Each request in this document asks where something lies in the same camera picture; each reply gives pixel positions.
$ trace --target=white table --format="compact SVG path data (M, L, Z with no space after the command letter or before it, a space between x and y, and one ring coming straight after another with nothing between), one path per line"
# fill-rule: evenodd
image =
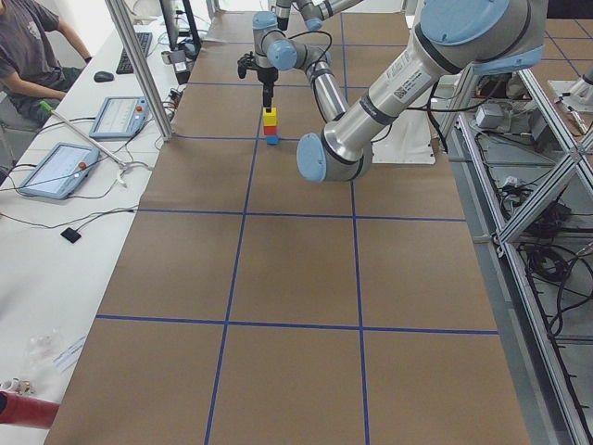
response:
M138 31L153 32L148 65L164 100L169 90L177 86L172 67L165 65L160 56L160 52L167 49L165 45L158 44L164 28L155 22ZM95 83L93 80L98 70L115 73L121 48L119 36L113 33L61 102L57 110L63 116L69 119L93 117L106 96L143 95L135 76L131 74L116 75L115 81L110 83ZM52 118L47 124L55 122L57 120ZM92 123L87 121L77 125L88 131ZM58 142L88 145L72 130L60 125L35 138L19 164L37 164ZM122 144L103 143L112 150ZM161 144L158 127L150 122L129 144L129 150L135 160L154 166ZM123 150L118 156L129 159ZM116 179L117 171L118 166L112 160L100 162L75 195L103 195ZM28 171L13 172L11 177L20 184L27 174ZM0 211L34 223L64 223L96 211L135 206L149 177L147 169L135 168L124 176L127 187L116 184L110 193L100 199L53 201L22 197L14 191L0 191ZM6 180L2 188L11 186ZM59 373L51 364L32 368L25 361L29 339L52 334L56 329L58 346L64 350L88 333L133 217L131 213L120 213L99 218L85 226L81 230L82 238L71 244L60 236L65 227L39 229L0 216L0 380L12 377L30 379L36 389L34 397L57 402L62 400L74 366L64 373ZM77 222L69 226L78 227L80 224ZM41 444L46 434L45 430L2 425L0 444Z

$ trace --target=keyboard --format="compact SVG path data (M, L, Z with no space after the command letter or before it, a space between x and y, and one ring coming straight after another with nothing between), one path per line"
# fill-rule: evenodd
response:
M150 43L152 42L152 32L137 32L136 37L138 38L138 43L142 48L143 54L148 56L148 50L150 49ZM128 53L126 53L125 48L121 50L121 57L120 63L118 63L118 67L115 70L118 74L132 74L133 73L133 66L130 58L128 57Z

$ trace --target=stacked blocks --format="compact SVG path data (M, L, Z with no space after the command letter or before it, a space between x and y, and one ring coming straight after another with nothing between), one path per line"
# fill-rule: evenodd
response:
M272 107L270 110L263 109L263 133L266 135L266 142L269 146L277 146L280 143L276 107Z

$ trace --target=red cylinder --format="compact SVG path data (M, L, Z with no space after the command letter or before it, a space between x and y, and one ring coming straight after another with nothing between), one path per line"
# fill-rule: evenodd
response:
M0 424L49 429L59 403L0 391Z

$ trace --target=black computer mouse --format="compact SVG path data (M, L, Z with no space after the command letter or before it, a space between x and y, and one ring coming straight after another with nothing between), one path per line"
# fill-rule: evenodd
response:
M109 71L97 71L93 78L95 82L111 82L114 79L113 73Z

